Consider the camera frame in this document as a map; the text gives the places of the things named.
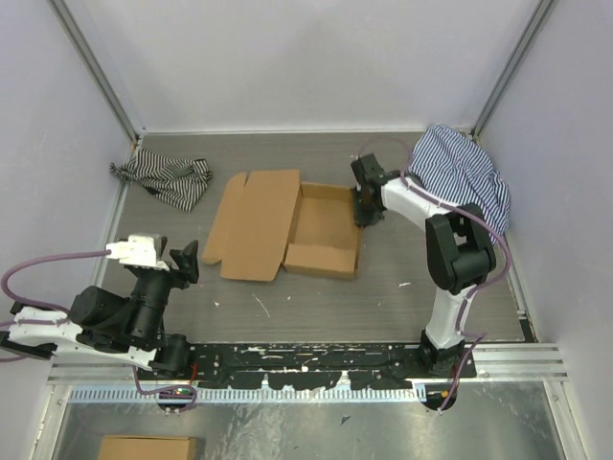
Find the brown cardboard box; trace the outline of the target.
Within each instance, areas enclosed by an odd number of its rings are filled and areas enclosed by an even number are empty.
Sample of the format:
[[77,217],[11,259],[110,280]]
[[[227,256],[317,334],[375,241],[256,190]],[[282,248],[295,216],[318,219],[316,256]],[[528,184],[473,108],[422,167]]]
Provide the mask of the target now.
[[280,269],[350,280],[361,243],[350,188],[304,182],[297,170],[240,172],[226,183],[201,260],[234,281],[272,282]]

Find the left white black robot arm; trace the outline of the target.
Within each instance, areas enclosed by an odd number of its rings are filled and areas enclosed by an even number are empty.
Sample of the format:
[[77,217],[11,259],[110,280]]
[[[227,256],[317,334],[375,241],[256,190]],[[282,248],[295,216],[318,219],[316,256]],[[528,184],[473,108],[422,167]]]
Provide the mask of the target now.
[[[59,254],[15,265],[1,278],[1,289],[13,301],[13,316],[1,333],[1,348],[18,357],[49,360],[61,355],[108,357],[122,364],[181,380],[193,369],[192,346],[180,333],[167,333],[164,313],[170,294],[199,279],[198,241],[167,252],[167,238],[134,234],[108,243],[103,250]],[[115,260],[135,278],[128,296],[90,286],[69,308],[14,293],[11,277],[30,266],[105,258]]]

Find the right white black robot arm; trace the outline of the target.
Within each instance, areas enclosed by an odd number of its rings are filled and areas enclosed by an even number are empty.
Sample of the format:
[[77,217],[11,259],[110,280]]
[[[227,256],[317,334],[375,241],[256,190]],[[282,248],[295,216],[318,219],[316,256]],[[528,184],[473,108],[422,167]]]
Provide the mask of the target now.
[[390,211],[424,232],[427,269],[437,291],[421,332],[419,357],[428,376],[442,378],[463,353],[465,314],[474,289],[482,287],[496,267],[481,208],[474,203],[459,206],[427,192],[403,172],[384,171],[372,153],[354,159],[351,169],[357,227],[374,225]]

